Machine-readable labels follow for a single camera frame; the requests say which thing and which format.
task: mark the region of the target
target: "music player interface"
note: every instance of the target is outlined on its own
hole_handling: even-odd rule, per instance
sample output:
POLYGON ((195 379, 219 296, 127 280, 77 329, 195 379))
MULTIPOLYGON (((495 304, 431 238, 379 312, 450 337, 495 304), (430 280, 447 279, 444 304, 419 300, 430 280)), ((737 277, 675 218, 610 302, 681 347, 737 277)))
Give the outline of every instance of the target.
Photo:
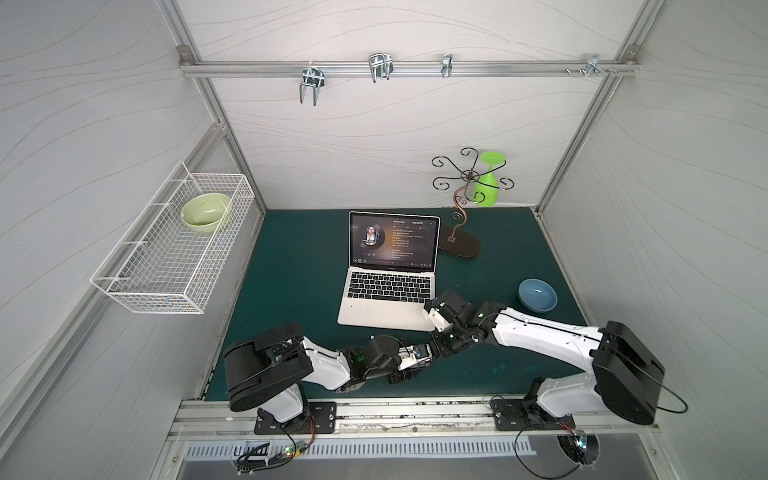
POLYGON ((431 269, 437 220, 352 214, 352 265, 431 269))

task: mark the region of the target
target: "black cable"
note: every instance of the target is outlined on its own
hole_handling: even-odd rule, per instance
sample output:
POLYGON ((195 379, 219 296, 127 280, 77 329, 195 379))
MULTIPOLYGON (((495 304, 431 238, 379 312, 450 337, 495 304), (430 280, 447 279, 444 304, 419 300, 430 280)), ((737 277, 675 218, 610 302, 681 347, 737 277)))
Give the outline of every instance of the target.
POLYGON ((245 465, 245 462, 248 461, 248 457, 253 455, 254 453, 258 452, 260 449, 263 449, 264 447, 269 446, 269 442, 263 443, 257 447, 253 447, 252 449, 248 449, 245 453, 243 453, 241 456, 237 457, 237 460, 235 460, 235 463, 237 464, 238 469, 240 467, 243 467, 245 465))
MULTIPOLYGON (((578 335, 578 333, 576 333, 576 332, 573 332, 573 331, 570 331, 570 330, 566 330, 566 329, 559 329, 559 328, 557 328, 556 326, 552 326, 552 325, 545 325, 545 324, 543 324, 543 323, 526 322, 526 321, 524 321, 524 320, 520 320, 519 318, 515 318, 515 317, 513 317, 512 315, 509 315, 509 314, 507 314, 507 313, 504 313, 504 312, 498 312, 498 314, 499 314, 499 315, 503 315, 503 316, 508 316, 509 318, 511 318, 511 319, 513 319, 513 320, 517 320, 517 321, 519 321, 519 322, 523 322, 523 323, 526 323, 526 324, 530 323, 531 325, 545 326, 545 327, 547 327, 547 328, 550 328, 550 329, 553 329, 553 330, 559 330, 559 331, 561 331, 561 332, 570 333, 570 334, 572 334, 572 335, 578 335)), ((611 347, 611 349, 612 349, 612 350, 613 350, 615 353, 617 353, 617 354, 618 354, 618 355, 619 355, 621 358, 623 358, 623 359, 627 360, 629 363, 631 363, 631 364, 634 366, 634 368, 636 368, 636 369, 640 370, 640 371, 643 373, 643 375, 645 375, 645 376, 646 376, 646 377, 648 377, 649 379, 651 379, 651 380, 653 380, 654 382, 656 382, 656 384, 657 384, 657 385, 659 385, 659 386, 660 386, 662 389, 665 389, 665 390, 667 390, 669 393, 671 393, 673 396, 675 396, 675 398, 677 398, 678 400, 680 400, 680 401, 683 403, 683 405, 685 406, 685 408, 683 408, 682 410, 669 410, 669 409, 665 409, 664 407, 660 407, 660 406, 657 406, 657 407, 656 407, 656 409, 657 409, 657 410, 662 410, 662 411, 664 411, 664 412, 669 412, 669 413, 677 413, 678 415, 681 415, 681 414, 683 414, 683 413, 685 413, 685 412, 687 412, 687 411, 688 411, 688 402, 686 402, 685 400, 683 400, 683 398, 682 398, 681 396, 679 396, 678 394, 676 394, 676 393, 675 393, 675 392, 674 392, 674 391, 673 391, 671 388, 669 388, 668 386, 664 385, 662 382, 659 382, 658 380, 656 380, 656 379, 655 379, 653 376, 651 376, 651 375, 650 375, 650 373, 648 373, 648 372, 646 372, 645 370, 643 370, 643 369, 642 369, 642 368, 641 368, 641 367, 640 367, 638 364, 636 364, 635 362, 633 362, 631 358, 629 358, 628 356, 624 355, 624 354, 623 354, 621 351, 619 351, 619 349, 618 349, 618 348, 616 348, 615 346, 611 345, 610 343, 603 343, 601 340, 598 340, 598 339, 593 339, 593 338, 592 338, 592 337, 590 337, 590 336, 586 336, 586 335, 580 335, 580 336, 583 336, 583 337, 584 337, 584 338, 586 338, 586 339, 592 340, 593 342, 597 342, 597 343, 600 343, 601 345, 610 346, 610 347, 611 347)))
POLYGON ((400 339, 397 339, 397 338, 395 338, 394 336, 391 336, 391 335, 385 335, 384 333, 380 333, 380 334, 379 334, 379 335, 377 335, 377 336, 388 336, 388 337, 389 337, 389 338, 391 338, 391 339, 395 339, 395 340, 397 340, 397 343, 399 343, 399 344, 400 344, 400 346, 401 346, 402 348, 405 348, 405 347, 406 347, 405 343, 403 343, 403 342, 402 342, 402 340, 400 340, 400 339))
POLYGON ((679 396, 678 394, 676 394, 675 392, 673 392, 671 388, 669 388, 668 386, 664 385, 662 382, 659 382, 659 381, 658 381, 658 380, 656 380, 654 377, 650 376, 650 375, 649 375, 649 374, 648 374, 648 373, 647 373, 645 370, 643 370, 642 368, 640 368, 638 364, 636 364, 635 362, 633 362, 631 358, 629 358, 628 356, 624 355, 622 352, 619 352, 619 350, 618 350, 618 349, 617 349, 615 346, 613 346, 613 345, 610 345, 610 344, 607 344, 607 343, 606 343, 605 345, 608 345, 608 346, 610 346, 610 347, 611 347, 611 348, 614 350, 614 352, 618 353, 618 355, 619 355, 621 358, 623 358, 623 359, 627 360, 629 363, 631 363, 632 365, 634 365, 634 368, 636 368, 636 369, 640 370, 640 371, 641 371, 641 372, 642 372, 642 373, 643 373, 643 374, 644 374, 646 377, 648 377, 649 379, 651 379, 651 380, 653 380, 654 382, 656 382, 656 384, 657 384, 657 385, 659 385, 659 386, 660 386, 662 389, 665 389, 665 390, 667 390, 669 393, 671 393, 672 395, 674 395, 674 396, 675 396, 675 398, 677 398, 678 400, 680 400, 680 401, 683 403, 683 405, 684 405, 684 408, 683 408, 682 410, 669 410, 669 409, 665 409, 664 407, 660 407, 660 406, 656 406, 656 410, 663 410, 663 411, 665 411, 665 412, 669 412, 669 413, 677 413, 678 415, 682 415, 682 414, 684 414, 685 412, 687 412, 687 411, 688 411, 688 402, 686 402, 685 400, 683 400, 683 397, 681 397, 681 396, 679 396))
MULTIPOLYGON (((252 449, 249 449, 247 452, 245 452, 241 456, 237 457, 237 460, 235 461, 235 463, 237 464, 237 469, 238 470, 245 471, 245 472, 259 472, 261 470, 271 470, 272 468, 282 467, 283 465, 286 465, 288 462, 293 460, 293 457, 295 457, 298 454, 299 448, 296 445, 296 440, 294 440, 293 437, 290 436, 290 434, 285 430, 285 428, 279 422, 276 422, 276 423, 277 423, 277 426, 280 427, 280 430, 283 430, 283 433, 288 436, 288 438, 290 439, 291 443, 293 443, 293 451, 291 452, 291 456, 285 462, 281 462, 281 463, 278 463, 276 465, 269 465, 268 463, 265 462, 266 465, 263 466, 263 467, 248 468, 247 465, 246 465, 246 463, 248 462, 248 457, 253 455, 259 449, 262 449, 263 447, 269 445, 269 443, 264 443, 264 444, 259 445, 257 447, 253 447, 252 449)), ((255 426, 253 427, 253 433, 254 434, 256 433, 256 427, 255 426)), ((275 455, 274 457, 270 458, 270 460, 276 460, 278 455, 275 455)))
POLYGON ((272 468, 277 468, 277 467, 282 467, 283 465, 288 465, 288 463, 290 463, 290 461, 293 460, 293 457, 295 457, 299 453, 299 449, 296 447, 296 440, 294 440, 293 437, 290 436, 290 434, 288 432, 286 432, 285 428, 281 424, 277 423, 277 426, 280 427, 280 430, 283 430, 284 434, 288 435, 288 439, 290 439, 291 443, 293 443, 293 453, 283 463, 280 463, 278 465, 268 465, 267 467, 264 467, 264 468, 257 468, 257 470, 271 470, 272 468))
POLYGON ((291 352, 281 353, 280 354, 280 361, 279 362, 274 362, 274 363, 270 364, 268 367, 262 369, 261 371, 259 371, 257 373, 254 373, 253 375, 251 375, 251 376, 249 376, 249 377, 247 377, 247 378, 245 378, 243 380, 240 380, 237 383, 237 385, 235 385, 234 387, 228 389, 227 393, 232 392, 233 390, 240 388, 240 386, 243 385, 243 383, 247 382, 248 380, 251 380, 251 379, 254 379, 254 378, 258 377, 259 375, 261 375, 262 373, 264 373, 267 370, 271 369, 272 367, 278 366, 280 363, 284 362, 288 356, 291 356, 294 353, 298 353, 300 345, 301 345, 301 343, 297 343, 296 344, 296 348, 294 348, 291 352))
MULTIPOLYGON (((556 422, 542 423, 542 425, 547 425, 549 423, 556 423, 556 422)), ((558 480, 559 478, 565 478, 565 477, 569 476, 571 473, 576 472, 579 469, 579 467, 581 467, 581 464, 577 463, 576 466, 573 467, 571 470, 568 470, 563 475, 559 475, 557 477, 544 477, 543 475, 539 475, 538 473, 536 473, 533 470, 531 470, 530 468, 528 468, 528 466, 525 463, 523 463, 522 459, 520 459, 520 455, 518 455, 518 439, 520 438, 520 434, 521 433, 523 433, 527 429, 530 429, 531 427, 532 427, 532 425, 524 426, 522 428, 522 430, 520 430, 520 432, 518 432, 517 436, 515 437, 515 442, 512 443, 512 450, 515 451, 515 457, 518 458, 518 462, 520 462, 520 465, 523 465, 523 467, 526 470, 528 470, 531 473, 531 475, 533 475, 533 476, 535 476, 537 478, 543 478, 544 480, 558 480)))

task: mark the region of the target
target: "metal bracket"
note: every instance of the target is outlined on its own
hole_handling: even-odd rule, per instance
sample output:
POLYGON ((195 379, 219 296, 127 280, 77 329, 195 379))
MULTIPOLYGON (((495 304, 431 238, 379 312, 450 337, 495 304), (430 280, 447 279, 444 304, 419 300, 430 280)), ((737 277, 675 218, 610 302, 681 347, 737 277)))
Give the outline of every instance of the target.
POLYGON ((299 102, 304 103, 304 92, 307 87, 312 88, 312 103, 317 106, 317 97, 320 95, 320 87, 326 84, 326 76, 317 68, 309 67, 302 72, 302 82, 299 85, 299 102))
MULTIPOLYGON (((497 432, 515 432, 527 426, 531 430, 559 430, 555 423, 533 423, 523 407, 523 399, 494 399, 491 400, 493 411, 493 426, 497 432)), ((572 415, 566 415, 561 420, 568 427, 575 429, 576 424, 572 415)))
POLYGON ((368 57, 368 66, 371 68, 373 83, 376 83, 376 77, 389 80, 389 74, 395 70, 392 66, 392 56, 386 53, 376 53, 368 57))
POLYGON ((581 76, 584 78, 590 77, 594 74, 603 74, 606 77, 610 75, 611 73, 608 71, 603 70, 602 68, 598 67, 598 64, 600 63, 600 55, 592 55, 592 57, 587 61, 586 66, 579 70, 581 72, 581 76))
POLYGON ((179 65, 189 66, 194 63, 194 55, 192 55, 192 49, 186 45, 178 45, 176 49, 179 52, 179 65))
POLYGON ((624 55, 621 56, 621 61, 626 64, 637 63, 638 53, 640 53, 640 45, 629 45, 624 55))
POLYGON ((442 77, 448 78, 451 76, 451 70, 453 70, 453 55, 447 54, 442 56, 442 77))
MULTIPOLYGON (((336 430, 336 402, 308 402, 310 414, 315 419, 315 433, 333 433, 336 430)), ((275 417, 269 412, 259 409, 256 426, 253 433, 256 435, 280 434, 275 417)), ((312 433, 312 423, 302 425, 288 425, 288 433, 305 435, 312 433)))

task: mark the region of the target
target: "laptop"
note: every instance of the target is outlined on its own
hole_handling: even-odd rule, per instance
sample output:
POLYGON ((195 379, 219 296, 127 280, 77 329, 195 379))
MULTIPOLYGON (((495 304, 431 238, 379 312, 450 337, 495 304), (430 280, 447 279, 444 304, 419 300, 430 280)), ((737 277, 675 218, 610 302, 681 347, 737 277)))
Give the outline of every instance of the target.
POLYGON ((349 212, 349 270, 341 325, 429 332, 440 217, 349 212))

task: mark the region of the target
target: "wooden base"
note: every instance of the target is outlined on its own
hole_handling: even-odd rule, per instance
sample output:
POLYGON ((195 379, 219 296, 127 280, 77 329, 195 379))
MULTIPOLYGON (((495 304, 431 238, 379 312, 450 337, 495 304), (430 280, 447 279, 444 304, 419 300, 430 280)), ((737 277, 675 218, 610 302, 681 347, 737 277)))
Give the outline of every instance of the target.
POLYGON ((480 253, 480 240, 474 238, 464 230, 456 230, 455 235, 449 241, 453 229, 440 230, 438 248, 446 253, 459 258, 474 258, 480 253))

